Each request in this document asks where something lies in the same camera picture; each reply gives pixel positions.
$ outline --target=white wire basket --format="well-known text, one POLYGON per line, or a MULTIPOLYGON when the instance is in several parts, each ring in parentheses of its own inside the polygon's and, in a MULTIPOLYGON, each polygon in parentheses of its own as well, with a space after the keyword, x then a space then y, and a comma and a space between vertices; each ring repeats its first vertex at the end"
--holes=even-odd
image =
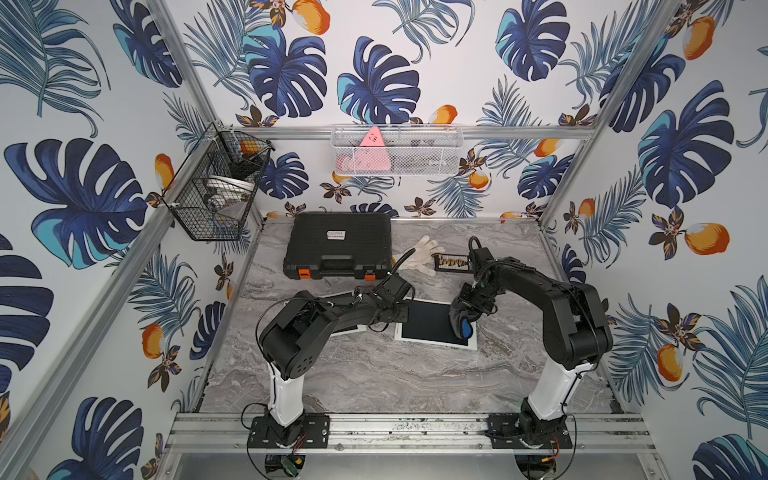
POLYGON ((384 147, 360 147, 374 125, 333 125, 335 171, 344 177, 448 177, 458 171, 464 137, 455 125, 376 125, 384 147))

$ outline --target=black wire basket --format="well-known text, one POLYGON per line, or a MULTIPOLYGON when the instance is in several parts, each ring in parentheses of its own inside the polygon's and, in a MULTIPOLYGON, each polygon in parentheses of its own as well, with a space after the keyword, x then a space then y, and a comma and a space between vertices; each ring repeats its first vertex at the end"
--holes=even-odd
POLYGON ((190 181, 176 200, 163 202, 192 240, 239 240, 273 150, 269 141, 214 129, 190 181))

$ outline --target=pink object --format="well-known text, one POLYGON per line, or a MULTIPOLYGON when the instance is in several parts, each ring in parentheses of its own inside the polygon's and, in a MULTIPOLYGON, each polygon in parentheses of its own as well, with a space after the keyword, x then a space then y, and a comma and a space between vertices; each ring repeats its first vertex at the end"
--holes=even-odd
POLYGON ((366 137, 360 143, 360 147, 382 147, 382 148, 356 148, 354 169, 355 170, 391 170, 392 162, 389 154, 384 147, 382 131, 379 127, 371 127, 366 137))

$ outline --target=black mounting plate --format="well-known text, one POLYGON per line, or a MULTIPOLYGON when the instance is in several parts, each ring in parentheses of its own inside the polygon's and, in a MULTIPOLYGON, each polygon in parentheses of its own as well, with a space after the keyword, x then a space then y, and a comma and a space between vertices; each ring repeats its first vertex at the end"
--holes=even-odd
MULTIPOLYGON (((253 418, 248 435, 249 449, 284 449, 287 446, 280 441, 280 437, 268 425, 271 416, 253 418)), ((328 432, 330 417, 323 413, 305 413, 300 418, 301 435, 306 432, 306 438, 302 449, 325 449, 328 447, 328 432)))
POLYGON ((549 450, 553 445, 559 442, 560 450, 572 449, 574 444, 571 442, 571 436, 568 430, 563 427, 547 435, 534 437, 533 442, 526 442, 523 439, 520 425, 518 423, 520 415, 518 413, 491 413, 488 415, 488 432, 495 432, 497 437, 491 438, 491 447, 493 449, 545 449, 549 450))

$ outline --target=gray marble tabletop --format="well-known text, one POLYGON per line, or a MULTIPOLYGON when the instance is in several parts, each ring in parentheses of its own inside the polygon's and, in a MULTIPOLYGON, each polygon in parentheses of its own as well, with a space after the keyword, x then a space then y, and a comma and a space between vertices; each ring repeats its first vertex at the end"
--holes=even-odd
MULTIPOLYGON (((291 280, 283 258, 293 223, 268 220, 240 290, 221 350, 214 360, 201 412, 240 412, 266 402, 266 365, 256 345, 258 317, 273 302, 309 290, 322 296, 364 285, 349 277, 291 280)), ((513 256, 552 276, 533 220, 500 222, 393 221, 392 252, 401 253, 428 234, 446 253, 466 254, 476 235, 495 257, 513 256)), ((415 270, 401 275, 417 298, 450 302, 469 275, 415 270)), ((333 337, 306 374, 304 404, 327 412, 515 412, 535 387, 546 360, 541 344, 541 311, 513 293, 497 297, 498 312, 476 324, 478 350, 396 341, 394 328, 333 337)), ((273 308, 262 327, 274 317, 273 308)), ((591 373, 579 385, 570 412, 610 412, 607 383, 591 373)))

